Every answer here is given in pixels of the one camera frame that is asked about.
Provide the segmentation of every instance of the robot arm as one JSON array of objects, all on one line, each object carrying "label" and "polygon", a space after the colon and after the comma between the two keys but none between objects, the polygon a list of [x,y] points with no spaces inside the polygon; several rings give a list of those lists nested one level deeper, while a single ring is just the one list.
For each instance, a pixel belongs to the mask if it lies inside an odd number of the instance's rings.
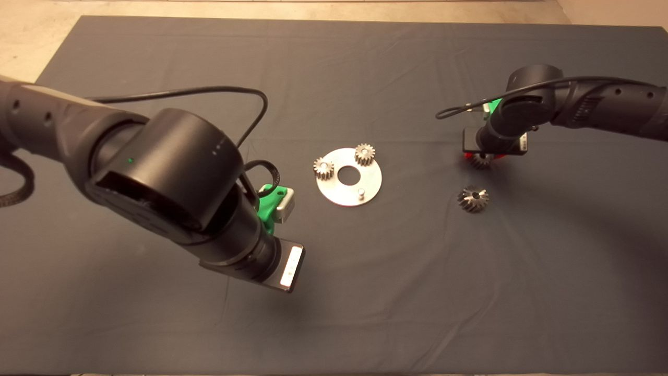
[{"label": "robot arm", "polygon": [[59,161],[89,200],[216,272],[291,292],[303,246],[272,236],[234,143],[205,119],[139,114],[0,76],[0,151]]},{"label": "robot arm", "polygon": [[[510,75],[507,89],[562,78],[563,73],[554,66],[526,66]],[[465,129],[463,149],[523,155],[528,148],[526,133],[546,122],[668,141],[668,95],[666,88],[640,82],[564,79],[505,96],[485,126]]]}]

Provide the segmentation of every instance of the table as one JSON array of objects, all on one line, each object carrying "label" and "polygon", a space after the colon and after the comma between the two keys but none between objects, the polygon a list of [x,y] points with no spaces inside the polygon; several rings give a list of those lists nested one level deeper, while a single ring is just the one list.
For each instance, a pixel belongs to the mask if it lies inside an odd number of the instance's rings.
[{"label": "table", "polygon": [[[296,190],[277,235],[307,257],[292,295],[206,271],[21,152],[37,189],[0,211],[0,373],[666,372],[668,145],[543,126],[526,156],[475,171],[461,131],[480,117],[434,113],[527,64],[665,84],[667,60],[658,27],[82,17],[40,84],[268,94],[242,154]],[[232,139],[259,109],[229,94],[123,105],[167,106]],[[338,207],[311,165],[358,143],[383,187]],[[492,197],[479,215],[456,205],[472,183]]]}]

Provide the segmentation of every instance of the spur gear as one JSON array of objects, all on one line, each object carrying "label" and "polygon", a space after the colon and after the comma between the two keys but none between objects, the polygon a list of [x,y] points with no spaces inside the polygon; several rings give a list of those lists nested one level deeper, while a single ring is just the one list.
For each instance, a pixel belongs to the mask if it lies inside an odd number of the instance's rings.
[{"label": "spur gear", "polygon": [[466,159],[468,159],[468,162],[471,163],[476,170],[484,170],[490,168],[490,164],[494,160],[494,155],[488,153],[472,153],[471,155],[466,155]]},{"label": "spur gear", "polygon": [[483,211],[485,206],[490,202],[490,194],[487,193],[486,189],[469,185],[462,190],[457,197],[457,201],[462,209],[469,213],[478,213]]},{"label": "spur gear", "polygon": [[355,148],[355,161],[361,166],[368,166],[373,162],[375,149],[369,144],[359,144]]},{"label": "spur gear", "polygon": [[334,176],[334,164],[324,158],[318,158],[313,162],[313,172],[318,179],[328,180]]}]

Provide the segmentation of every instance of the circular metal plate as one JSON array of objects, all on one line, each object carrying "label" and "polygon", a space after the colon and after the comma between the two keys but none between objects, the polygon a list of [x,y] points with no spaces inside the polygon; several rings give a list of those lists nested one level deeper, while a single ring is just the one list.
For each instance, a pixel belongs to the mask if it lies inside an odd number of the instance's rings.
[{"label": "circular metal plate", "polygon": [[[362,205],[371,201],[380,191],[383,176],[375,159],[368,166],[358,165],[354,148],[337,149],[323,158],[334,164],[334,176],[328,180],[316,178],[316,181],[320,192],[333,203],[342,206]],[[354,185],[346,185],[339,180],[339,170],[346,166],[359,171],[359,181]]]}]

